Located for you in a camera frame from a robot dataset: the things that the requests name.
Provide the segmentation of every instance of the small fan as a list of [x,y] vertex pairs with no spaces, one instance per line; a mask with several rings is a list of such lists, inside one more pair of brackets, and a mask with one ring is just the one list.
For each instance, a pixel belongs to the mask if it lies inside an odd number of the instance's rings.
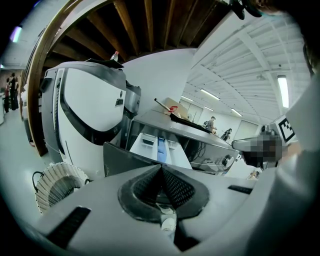
[[191,121],[193,116],[192,114],[188,114],[187,117],[188,117],[188,120]]
[[[36,186],[34,182],[35,174],[41,175]],[[43,172],[34,172],[32,183],[40,213],[45,213],[50,207],[83,187],[89,181],[88,176],[81,169],[66,162],[53,164]]]

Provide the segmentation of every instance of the laboratory room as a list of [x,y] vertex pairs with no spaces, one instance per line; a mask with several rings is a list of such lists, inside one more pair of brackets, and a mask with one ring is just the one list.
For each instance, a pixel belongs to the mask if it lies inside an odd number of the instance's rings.
[[15,2],[4,255],[317,250],[320,3]]

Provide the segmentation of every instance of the ceiling light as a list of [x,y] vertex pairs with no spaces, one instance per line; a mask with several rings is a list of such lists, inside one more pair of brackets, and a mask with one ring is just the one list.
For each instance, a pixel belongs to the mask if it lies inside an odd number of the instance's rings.
[[208,107],[206,107],[206,106],[204,106],[206,109],[208,109],[208,110],[211,110],[211,111],[214,111],[213,109],[211,109],[211,108],[208,108]]
[[21,26],[16,26],[14,28],[14,30],[12,31],[11,36],[10,36],[10,39],[12,42],[14,42],[14,43],[18,42],[21,30],[22,30]]
[[282,105],[284,108],[289,108],[289,93],[287,78],[285,75],[278,75],[278,83],[282,96]]
[[189,100],[189,101],[193,102],[192,99],[189,99],[189,98],[187,98],[187,97],[185,97],[185,96],[181,96],[181,98],[184,98],[184,99],[186,99],[186,100]]
[[242,114],[240,114],[238,111],[236,111],[235,109],[231,108],[231,110],[236,113],[237,115],[239,115],[240,117],[242,117]]
[[207,92],[207,91],[204,90],[204,89],[201,89],[200,91],[201,91],[201,92],[204,92],[205,94],[208,94],[208,95],[210,95],[211,97],[214,97],[216,100],[220,101],[220,99],[219,99],[218,97],[214,96],[214,95],[211,94],[210,92]]

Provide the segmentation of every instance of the person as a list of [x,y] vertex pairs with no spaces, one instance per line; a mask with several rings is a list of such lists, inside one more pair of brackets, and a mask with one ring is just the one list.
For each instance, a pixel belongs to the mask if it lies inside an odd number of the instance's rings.
[[232,132],[232,129],[228,129],[224,132],[224,134],[221,136],[221,139],[223,139],[224,141],[227,141],[227,139],[230,139],[230,134]]
[[211,119],[208,121],[208,123],[205,126],[205,128],[210,132],[213,132],[214,130],[217,129],[214,127],[214,120],[216,120],[216,118],[214,116],[211,116]]
[[16,110],[18,108],[17,103],[17,97],[16,97],[16,78],[15,73],[11,74],[11,77],[9,78],[9,86],[10,86],[10,101],[11,101],[11,109]]
[[6,79],[6,84],[5,84],[5,88],[4,88],[4,111],[6,113],[9,112],[9,77]]

